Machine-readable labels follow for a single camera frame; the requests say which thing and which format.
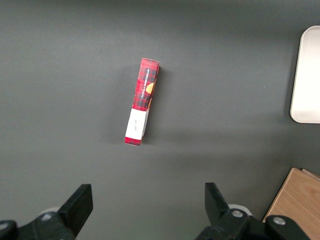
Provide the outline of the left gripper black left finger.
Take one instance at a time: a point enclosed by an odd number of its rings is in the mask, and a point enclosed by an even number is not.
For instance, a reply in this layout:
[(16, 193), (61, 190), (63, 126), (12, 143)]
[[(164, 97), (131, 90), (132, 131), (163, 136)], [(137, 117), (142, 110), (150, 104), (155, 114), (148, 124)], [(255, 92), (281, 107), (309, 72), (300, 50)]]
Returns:
[(92, 186), (81, 184), (57, 211), (40, 214), (26, 225), (0, 222), (2, 240), (74, 240), (93, 211)]

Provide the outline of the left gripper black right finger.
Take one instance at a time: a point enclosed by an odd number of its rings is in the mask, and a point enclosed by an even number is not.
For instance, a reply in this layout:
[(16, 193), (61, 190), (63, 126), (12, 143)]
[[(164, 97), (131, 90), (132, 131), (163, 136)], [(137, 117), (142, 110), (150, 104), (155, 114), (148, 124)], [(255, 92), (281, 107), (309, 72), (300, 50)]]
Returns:
[(309, 237), (291, 218), (270, 215), (259, 221), (239, 208), (230, 208), (215, 183), (206, 183), (204, 205), (210, 226), (197, 240), (308, 240)]

